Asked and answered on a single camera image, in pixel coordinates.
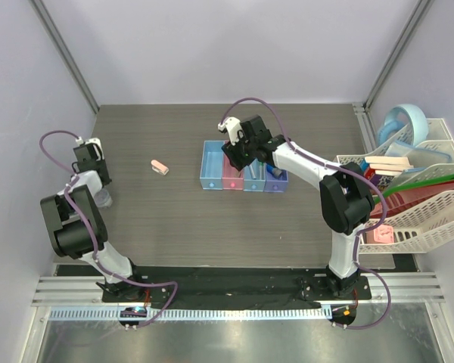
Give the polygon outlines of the green white marker pen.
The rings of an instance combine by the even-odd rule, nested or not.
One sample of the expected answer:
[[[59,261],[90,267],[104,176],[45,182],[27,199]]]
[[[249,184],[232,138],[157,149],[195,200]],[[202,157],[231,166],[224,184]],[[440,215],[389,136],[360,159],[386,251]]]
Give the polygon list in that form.
[[[260,180],[265,181],[266,180],[266,177],[265,177],[266,171],[265,171],[265,165],[263,162],[259,162],[259,172],[260,172]]]

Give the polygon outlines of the blue grey glue stick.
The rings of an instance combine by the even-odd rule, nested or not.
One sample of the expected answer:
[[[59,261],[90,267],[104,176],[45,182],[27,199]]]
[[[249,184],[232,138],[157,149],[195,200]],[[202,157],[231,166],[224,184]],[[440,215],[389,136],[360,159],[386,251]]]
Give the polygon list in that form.
[[[279,179],[283,175],[283,171],[277,167],[271,166],[269,164],[266,165],[266,171],[276,179]]]

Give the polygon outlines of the clear jar of paper clips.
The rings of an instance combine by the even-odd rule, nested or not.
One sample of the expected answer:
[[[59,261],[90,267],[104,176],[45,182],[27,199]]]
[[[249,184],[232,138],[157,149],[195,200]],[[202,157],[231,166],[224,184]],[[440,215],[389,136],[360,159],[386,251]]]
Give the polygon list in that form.
[[[95,196],[94,196],[95,204],[98,208],[108,208],[111,207],[113,204],[112,197],[109,191],[105,188],[101,189]]]

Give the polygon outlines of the pink white mini stapler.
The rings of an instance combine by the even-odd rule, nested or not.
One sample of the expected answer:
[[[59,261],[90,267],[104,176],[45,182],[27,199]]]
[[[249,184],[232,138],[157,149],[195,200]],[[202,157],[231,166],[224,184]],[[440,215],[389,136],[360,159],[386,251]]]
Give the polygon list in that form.
[[[151,168],[160,175],[166,175],[169,172],[169,168],[158,160],[151,161]]]

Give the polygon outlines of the blue white marker pen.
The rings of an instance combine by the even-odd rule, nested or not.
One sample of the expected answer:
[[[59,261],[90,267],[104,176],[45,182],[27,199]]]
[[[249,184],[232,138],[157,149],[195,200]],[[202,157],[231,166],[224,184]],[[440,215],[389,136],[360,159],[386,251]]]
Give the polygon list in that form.
[[[254,170],[254,167],[253,167],[253,163],[251,163],[251,164],[249,165],[249,170],[250,170],[251,178],[252,178],[253,180],[257,180],[257,175],[256,175],[256,173],[255,173],[255,170]]]

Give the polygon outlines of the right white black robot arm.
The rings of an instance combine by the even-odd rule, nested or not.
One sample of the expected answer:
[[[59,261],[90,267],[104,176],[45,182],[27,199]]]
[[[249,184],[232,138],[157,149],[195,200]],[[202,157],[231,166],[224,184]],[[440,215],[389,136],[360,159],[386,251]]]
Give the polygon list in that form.
[[[272,135],[258,115],[244,120],[228,117],[217,129],[228,137],[222,151],[232,167],[241,170],[257,160],[294,174],[319,191],[322,218],[332,232],[326,287],[334,298],[350,295],[360,276],[358,233],[375,207],[361,169],[355,163],[331,163],[283,135]]]

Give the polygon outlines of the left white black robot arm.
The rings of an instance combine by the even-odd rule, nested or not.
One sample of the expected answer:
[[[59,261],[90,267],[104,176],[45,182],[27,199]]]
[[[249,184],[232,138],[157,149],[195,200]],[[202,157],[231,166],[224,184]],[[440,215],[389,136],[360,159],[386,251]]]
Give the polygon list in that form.
[[[67,190],[40,201],[51,246],[59,257],[68,256],[90,264],[104,276],[98,286],[108,295],[139,301],[146,283],[136,267],[108,242],[100,208],[112,198],[105,186],[111,183],[101,143],[90,139],[73,149],[76,161]]]

